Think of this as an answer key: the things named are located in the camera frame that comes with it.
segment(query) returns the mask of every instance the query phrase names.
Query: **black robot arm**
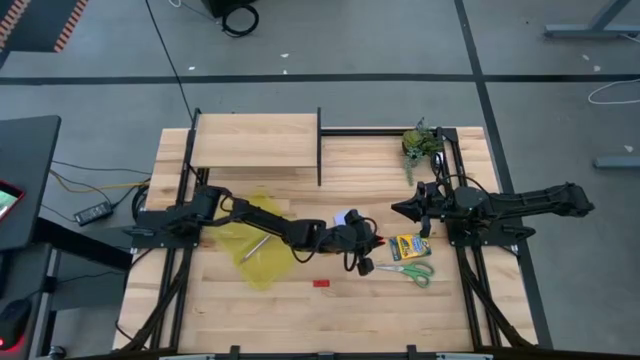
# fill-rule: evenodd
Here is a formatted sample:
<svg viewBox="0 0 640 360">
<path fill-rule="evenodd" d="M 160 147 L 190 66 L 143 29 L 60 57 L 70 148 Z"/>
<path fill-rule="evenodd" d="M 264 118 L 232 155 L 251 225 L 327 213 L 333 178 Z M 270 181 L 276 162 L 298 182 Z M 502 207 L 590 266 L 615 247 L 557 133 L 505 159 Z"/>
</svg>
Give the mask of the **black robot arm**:
<svg viewBox="0 0 640 360">
<path fill-rule="evenodd" d="M 232 200 L 230 209 L 225 207 L 227 200 Z M 218 206 L 228 215 L 214 220 Z M 362 276 L 373 271 L 373 262 L 366 255 L 383 244 L 376 229 L 371 229 L 368 222 L 371 219 L 362 217 L 356 210 L 345 215 L 345 225 L 327 228 L 323 220 L 285 219 L 245 199 L 234 198 L 228 189 L 216 186 L 200 186 L 191 203 L 156 213 L 162 218 L 154 219 L 156 229 L 153 230 L 169 232 L 176 238 L 193 235 L 201 226 L 243 223 L 280 237 L 292 251 L 344 254 L 345 269 L 351 271 L 357 265 Z M 347 265 L 347 254 L 353 254 L 351 265 Z"/>
<path fill-rule="evenodd" d="M 479 238 L 498 220 L 546 213 L 583 217 L 594 209 L 584 190 L 571 183 L 520 194 L 488 193 L 467 186 L 451 190 L 448 185 L 440 185 L 420 182 L 411 199 L 391 205 L 394 211 L 422 223 L 421 236 L 429 236 L 430 219 L 453 222 L 470 238 Z M 535 233 L 524 226 L 503 225 L 500 230 L 512 233 L 514 242 Z"/>
</svg>

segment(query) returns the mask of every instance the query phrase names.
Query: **scissors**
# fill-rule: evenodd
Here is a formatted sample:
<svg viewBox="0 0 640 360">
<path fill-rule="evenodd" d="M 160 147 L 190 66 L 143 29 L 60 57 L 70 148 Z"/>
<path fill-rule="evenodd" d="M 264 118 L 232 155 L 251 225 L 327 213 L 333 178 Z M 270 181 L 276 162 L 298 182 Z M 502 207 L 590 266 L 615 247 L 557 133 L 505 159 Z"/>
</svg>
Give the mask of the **scissors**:
<svg viewBox="0 0 640 360">
<path fill-rule="evenodd" d="M 429 280 L 436 273 L 434 268 L 425 262 L 414 262 L 409 265 L 378 265 L 376 269 L 396 271 L 409 276 L 421 288 L 426 288 Z"/>
</svg>

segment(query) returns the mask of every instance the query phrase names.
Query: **concrete floor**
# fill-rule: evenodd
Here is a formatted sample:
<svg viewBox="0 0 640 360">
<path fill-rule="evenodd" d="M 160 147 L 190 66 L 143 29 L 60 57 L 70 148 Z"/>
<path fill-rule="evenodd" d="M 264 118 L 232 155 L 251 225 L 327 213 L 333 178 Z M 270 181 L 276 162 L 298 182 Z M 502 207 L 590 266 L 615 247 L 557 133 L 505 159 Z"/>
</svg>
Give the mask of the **concrete floor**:
<svg viewBox="0 0 640 360">
<path fill-rule="evenodd" d="M 202 9 L 199 1 L 184 1 Z M 604 3 L 464 2 L 486 74 L 640 74 L 640 44 L 624 39 L 550 41 L 541 36 L 543 24 L 588 21 Z M 449 0 L 259 1 L 260 26 L 244 39 L 230 39 L 218 25 L 165 0 L 151 4 L 184 76 L 284 70 L 289 74 L 471 73 L 456 9 Z M 637 25 L 639 16 L 636 1 L 620 20 L 635 20 Z M 63 53 L 12 53 L 0 70 L 0 77 L 171 74 L 143 0 L 91 0 Z M 601 85 L 491 83 L 488 88 L 515 189 L 574 181 L 597 207 L 583 220 L 552 216 L 526 220 L 538 231 L 529 243 L 554 346 L 640 354 L 635 341 L 640 332 L 640 288 L 635 277 L 640 245 L 634 231 L 639 175 L 591 167 L 595 156 L 627 154 L 625 145 L 640 150 L 640 104 L 590 105 L 587 95 Z M 326 125 L 410 125 L 422 116 L 432 125 L 485 125 L 473 83 L 217 83 L 185 85 L 185 92 L 190 106 L 205 112 L 300 112 L 322 106 Z M 640 86 L 602 96 L 621 97 L 640 97 Z M 152 168 L 161 129 L 188 124 L 176 85 L 0 86 L 0 119 L 46 114 L 63 119 L 57 160 L 145 171 Z M 93 185 L 143 178 L 55 168 Z M 121 194 L 109 195 L 117 199 Z M 67 215 L 99 201 L 98 195 L 66 193 L 53 181 L 44 198 L 45 204 Z M 46 210 L 42 216 L 73 227 Z M 123 206 L 116 216 L 90 229 L 131 222 L 128 206 Z M 61 278 L 73 277 L 87 268 L 67 259 L 61 271 Z M 74 356 L 107 352 L 122 278 L 66 285 L 62 296 L 68 299 L 77 291 L 104 296 L 96 295 L 95 307 L 62 313 L 56 343 Z M 76 328 L 82 330 L 82 339 L 74 337 L 71 329 Z"/>
</svg>

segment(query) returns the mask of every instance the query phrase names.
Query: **wooden table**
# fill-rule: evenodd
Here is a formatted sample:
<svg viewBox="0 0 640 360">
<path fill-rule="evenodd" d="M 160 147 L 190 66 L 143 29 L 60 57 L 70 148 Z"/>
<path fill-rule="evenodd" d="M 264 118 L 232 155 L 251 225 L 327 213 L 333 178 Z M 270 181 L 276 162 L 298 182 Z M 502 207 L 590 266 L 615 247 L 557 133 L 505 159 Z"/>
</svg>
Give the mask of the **wooden table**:
<svg viewBox="0 0 640 360">
<path fill-rule="evenodd" d="M 483 129 L 457 131 L 467 175 L 497 191 Z M 164 130 L 148 209 L 174 204 L 186 135 L 186 129 Z M 377 221 L 382 236 L 419 230 L 419 224 L 390 208 L 415 192 L 405 179 L 399 137 L 323 137 L 322 151 L 322 187 L 316 185 L 312 168 L 215 169 L 209 183 L 228 187 L 239 197 L 264 187 L 285 213 L 297 218 L 333 225 L 338 211 L 356 208 Z M 415 170 L 415 178 L 434 180 L 426 164 Z M 192 260 L 179 352 L 228 353 L 231 345 L 240 345 L 243 353 L 404 352 L 407 344 L 417 345 L 418 351 L 471 350 L 455 249 L 444 225 L 433 221 L 432 226 L 433 254 L 427 261 L 436 275 L 427 289 L 397 273 L 374 271 L 360 277 L 344 271 L 342 256 L 317 256 L 310 263 L 296 263 L 271 289 L 256 291 L 243 281 L 230 255 L 204 232 Z M 496 304 L 520 334 L 535 343 L 516 258 L 495 247 L 483 250 Z M 387 246 L 374 250 L 371 258 L 377 264 L 392 262 Z M 165 251 L 156 249 L 131 271 L 120 315 L 127 333 L 134 334 L 155 305 L 164 259 Z M 330 279 L 331 286 L 314 288 L 314 279 Z M 489 344 L 482 305 L 476 301 L 476 306 L 483 341 Z M 169 309 L 165 317 L 163 345 L 168 344 L 172 314 Z M 114 347 L 126 342 L 117 334 Z"/>
</svg>

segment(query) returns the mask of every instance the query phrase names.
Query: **yellow plastic bag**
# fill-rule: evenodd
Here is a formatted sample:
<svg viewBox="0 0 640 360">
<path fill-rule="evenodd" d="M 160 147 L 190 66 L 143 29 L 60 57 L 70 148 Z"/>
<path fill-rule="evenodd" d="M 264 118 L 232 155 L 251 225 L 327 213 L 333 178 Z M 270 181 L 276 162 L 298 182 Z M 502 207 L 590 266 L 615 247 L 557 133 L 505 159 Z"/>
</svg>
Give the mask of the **yellow plastic bag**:
<svg viewBox="0 0 640 360">
<path fill-rule="evenodd" d="M 247 200 L 252 205 L 266 211 L 276 215 L 282 214 L 278 206 L 265 193 L 256 193 Z M 231 201 L 227 200 L 223 206 L 230 208 Z M 215 218 L 228 214 L 218 208 Z M 267 235 L 260 229 L 245 224 L 231 223 L 217 228 L 205 228 L 205 231 L 209 232 L 212 238 L 231 255 L 233 264 L 254 289 L 268 289 L 273 281 L 288 273 L 294 265 L 291 248 L 277 236 L 271 236 L 248 260 L 240 263 L 240 260 Z"/>
</svg>

